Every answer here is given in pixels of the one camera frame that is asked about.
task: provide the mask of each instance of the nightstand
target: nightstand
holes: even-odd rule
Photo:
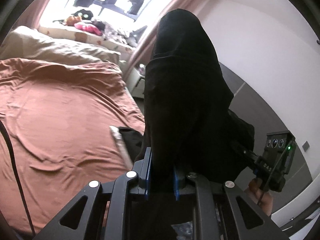
[[[132,97],[144,98],[144,76],[136,68],[132,69],[126,84]]]

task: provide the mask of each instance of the gray floor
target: gray floor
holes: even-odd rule
[[[230,109],[255,127],[254,152],[262,154],[267,138],[266,134],[287,130],[287,127],[272,108],[248,84],[223,64],[220,64],[220,66],[227,85],[235,95]],[[144,114],[143,99],[135,98],[135,101]],[[241,189],[245,189],[253,178],[252,171],[247,168],[236,179],[236,184]],[[281,193],[272,192],[274,196],[273,212],[289,203],[312,181],[306,161],[298,147],[286,180],[287,182]]]

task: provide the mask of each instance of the mattress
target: mattress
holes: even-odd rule
[[[144,117],[111,62],[0,61],[0,118],[36,232],[88,182],[127,171],[110,125],[144,131]],[[0,159],[0,210],[11,227],[31,233],[2,138]]]

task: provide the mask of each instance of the bed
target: bed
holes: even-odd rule
[[[36,232],[88,182],[128,170],[109,126],[143,133],[144,117],[118,61],[118,52],[23,26],[0,47],[0,118]],[[16,231],[31,234],[2,137],[0,159],[0,210]]]

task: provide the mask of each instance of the triangular cutout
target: triangular cutout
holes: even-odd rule
[[[236,200],[243,217],[245,227],[248,230],[263,225],[263,220],[241,197],[236,197]]]
[[[88,197],[81,197],[78,202],[60,219],[60,225],[77,229]]]

